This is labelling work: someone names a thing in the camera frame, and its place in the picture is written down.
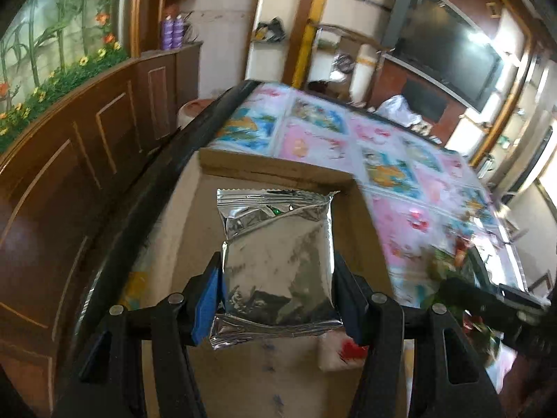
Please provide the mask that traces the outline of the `silver foil snack packet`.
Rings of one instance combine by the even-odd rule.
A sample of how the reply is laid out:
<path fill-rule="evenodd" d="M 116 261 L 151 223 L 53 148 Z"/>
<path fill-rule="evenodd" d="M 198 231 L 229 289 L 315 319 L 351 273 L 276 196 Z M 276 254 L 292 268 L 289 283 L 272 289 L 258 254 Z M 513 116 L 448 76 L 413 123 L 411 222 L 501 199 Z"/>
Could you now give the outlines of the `silver foil snack packet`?
<path fill-rule="evenodd" d="M 342 325 L 332 299 L 333 197 L 299 190 L 217 191 L 225 239 L 213 349 L 315 336 Z"/>

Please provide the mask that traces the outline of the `red white snack packet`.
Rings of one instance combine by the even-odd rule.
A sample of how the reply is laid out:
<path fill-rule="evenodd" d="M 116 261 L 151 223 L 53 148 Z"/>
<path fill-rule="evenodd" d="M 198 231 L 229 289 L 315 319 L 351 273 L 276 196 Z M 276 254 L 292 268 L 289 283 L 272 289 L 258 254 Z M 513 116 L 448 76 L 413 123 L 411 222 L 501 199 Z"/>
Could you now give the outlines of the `red white snack packet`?
<path fill-rule="evenodd" d="M 318 337 L 318 366 L 324 372 L 362 368 L 367 354 L 368 347 L 357 345 L 343 330 Z"/>

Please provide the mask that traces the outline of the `colourful printed tablecloth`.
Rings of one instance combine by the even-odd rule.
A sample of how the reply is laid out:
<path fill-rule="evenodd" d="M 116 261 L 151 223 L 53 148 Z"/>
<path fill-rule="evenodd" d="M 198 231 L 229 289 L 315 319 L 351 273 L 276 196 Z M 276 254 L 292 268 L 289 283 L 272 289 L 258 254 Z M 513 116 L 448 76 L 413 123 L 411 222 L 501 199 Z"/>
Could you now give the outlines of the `colourful printed tablecloth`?
<path fill-rule="evenodd" d="M 278 83 L 231 112 L 214 149 L 353 175 L 366 199 L 395 297 L 419 307 L 436 291 L 435 258 L 473 245 L 489 280 L 524 290 L 522 266 L 493 201 L 465 159 L 390 120 Z"/>

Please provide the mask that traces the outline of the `open cardboard box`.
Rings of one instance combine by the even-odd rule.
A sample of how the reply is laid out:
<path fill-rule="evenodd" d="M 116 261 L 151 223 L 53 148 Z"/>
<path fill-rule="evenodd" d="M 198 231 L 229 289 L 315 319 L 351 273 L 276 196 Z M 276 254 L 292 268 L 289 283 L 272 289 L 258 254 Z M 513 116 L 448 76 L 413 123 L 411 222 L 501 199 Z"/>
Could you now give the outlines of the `open cardboard box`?
<path fill-rule="evenodd" d="M 193 155 L 157 223 L 147 249 L 143 308 L 183 290 L 220 250 L 224 229 L 216 207 L 218 189 L 299 189 L 334 192 L 334 247 L 350 270 L 371 288 L 393 293 L 382 246 L 355 179 L 305 163 L 201 149 Z M 360 369 L 324 372 L 317 337 L 247 342 L 212 350 L 189 349 L 197 386 L 210 417 L 346 417 Z"/>

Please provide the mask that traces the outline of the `wooden sideboard cabinet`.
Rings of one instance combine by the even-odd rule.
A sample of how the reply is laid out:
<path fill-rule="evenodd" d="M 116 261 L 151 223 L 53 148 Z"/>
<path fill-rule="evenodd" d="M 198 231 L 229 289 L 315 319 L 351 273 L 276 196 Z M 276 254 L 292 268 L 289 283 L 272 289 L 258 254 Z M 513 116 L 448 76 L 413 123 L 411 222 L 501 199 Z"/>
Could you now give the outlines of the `wooden sideboard cabinet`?
<path fill-rule="evenodd" d="M 200 54 L 194 42 L 121 62 L 58 100 L 1 157 L 1 365 L 41 417 L 54 408 L 85 255 L 198 96 Z"/>

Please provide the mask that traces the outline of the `white plastic bag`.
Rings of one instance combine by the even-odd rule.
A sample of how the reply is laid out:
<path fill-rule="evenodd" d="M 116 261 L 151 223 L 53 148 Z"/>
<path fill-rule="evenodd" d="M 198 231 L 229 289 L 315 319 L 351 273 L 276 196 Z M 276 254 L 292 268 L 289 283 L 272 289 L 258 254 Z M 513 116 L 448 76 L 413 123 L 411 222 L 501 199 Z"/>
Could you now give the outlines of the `white plastic bag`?
<path fill-rule="evenodd" d="M 376 113 L 378 116 L 404 127 L 411 127 L 422 122 L 422 117 L 411 110 L 407 100 L 401 94 L 394 95 L 382 102 Z"/>

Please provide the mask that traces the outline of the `black flat screen television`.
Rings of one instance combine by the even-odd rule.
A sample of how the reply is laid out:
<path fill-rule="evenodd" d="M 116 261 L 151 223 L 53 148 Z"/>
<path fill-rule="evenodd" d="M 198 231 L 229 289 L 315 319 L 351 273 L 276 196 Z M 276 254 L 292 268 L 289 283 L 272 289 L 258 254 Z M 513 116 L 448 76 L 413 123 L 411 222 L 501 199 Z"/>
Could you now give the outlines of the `black flat screen television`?
<path fill-rule="evenodd" d="M 395 0 L 382 43 L 393 59 L 480 112 L 503 58 L 448 0 Z"/>

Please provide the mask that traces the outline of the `left purple spray bottle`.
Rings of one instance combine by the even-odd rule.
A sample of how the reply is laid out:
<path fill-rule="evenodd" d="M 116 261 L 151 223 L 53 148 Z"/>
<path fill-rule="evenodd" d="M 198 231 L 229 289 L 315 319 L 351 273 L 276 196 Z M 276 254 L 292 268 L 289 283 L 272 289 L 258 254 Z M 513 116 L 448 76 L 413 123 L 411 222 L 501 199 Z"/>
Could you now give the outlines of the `left purple spray bottle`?
<path fill-rule="evenodd" d="M 162 50 L 170 50 L 173 46 L 174 37 L 174 18 L 172 16 L 166 16 L 162 20 L 162 25 L 160 26 L 160 48 Z"/>

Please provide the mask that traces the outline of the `purple spray bottle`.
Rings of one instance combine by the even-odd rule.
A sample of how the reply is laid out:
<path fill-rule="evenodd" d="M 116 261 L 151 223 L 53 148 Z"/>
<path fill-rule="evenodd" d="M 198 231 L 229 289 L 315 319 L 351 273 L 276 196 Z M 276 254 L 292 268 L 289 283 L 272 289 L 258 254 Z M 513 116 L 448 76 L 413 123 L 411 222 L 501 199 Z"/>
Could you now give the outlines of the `purple spray bottle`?
<path fill-rule="evenodd" d="M 170 50 L 173 46 L 174 37 L 174 18 L 172 16 L 166 16 L 162 20 L 162 25 L 160 26 L 160 48 L 162 50 Z"/>
<path fill-rule="evenodd" d="M 185 23 L 183 16 L 179 14 L 174 19 L 173 32 L 172 32 L 172 48 L 178 49 L 182 47 L 183 37 L 185 31 Z"/>

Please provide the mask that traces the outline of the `right purple spray bottle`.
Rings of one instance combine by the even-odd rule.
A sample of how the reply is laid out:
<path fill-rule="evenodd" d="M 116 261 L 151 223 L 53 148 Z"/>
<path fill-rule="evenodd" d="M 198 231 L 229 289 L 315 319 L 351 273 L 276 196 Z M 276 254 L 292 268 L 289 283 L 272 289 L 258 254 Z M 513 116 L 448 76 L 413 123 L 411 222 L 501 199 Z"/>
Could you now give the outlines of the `right purple spray bottle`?
<path fill-rule="evenodd" d="M 179 14 L 174 19 L 173 32 L 172 32 L 172 48 L 178 49 L 182 47 L 183 37 L 185 31 L 185 23 L 183 16 Z"/>

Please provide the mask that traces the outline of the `dark wooden chair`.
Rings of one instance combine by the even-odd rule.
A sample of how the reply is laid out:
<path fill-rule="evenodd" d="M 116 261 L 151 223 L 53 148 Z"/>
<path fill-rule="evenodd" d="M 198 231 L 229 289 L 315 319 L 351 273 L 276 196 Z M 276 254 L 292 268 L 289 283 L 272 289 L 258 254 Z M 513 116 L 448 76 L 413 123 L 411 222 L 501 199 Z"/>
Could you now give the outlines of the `dark wooden chair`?
<path fill-rule="evenodd" d="M 318 24 L 314 21 L 308 21 L 308 26 L 315 29 L 316 37 L 324 32 L 339 37 L 339 41 L 332 48 L 332 65 L 329 78 L 324 82 L 323 94 L 347 103 L 353 103 L 350 88 L 361 48 L 364 45 L 371 46 L 378 55 L 378 62 L 382 62 L 383 56 L 392 52 L 393 48 L 381 45 L 366 34 L 340 25 Z"/>

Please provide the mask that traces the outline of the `flower wall mural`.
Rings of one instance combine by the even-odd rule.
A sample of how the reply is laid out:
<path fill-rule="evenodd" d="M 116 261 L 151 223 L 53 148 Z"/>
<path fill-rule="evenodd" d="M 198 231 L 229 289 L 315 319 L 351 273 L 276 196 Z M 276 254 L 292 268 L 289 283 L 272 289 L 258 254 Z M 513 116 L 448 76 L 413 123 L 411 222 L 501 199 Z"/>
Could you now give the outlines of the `flower wall mural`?
<path fill-rule="evenodd" d="M 122 0 L 25 0 L 1 36 L 1 148 L 58 100 L 127 59 Z"/>

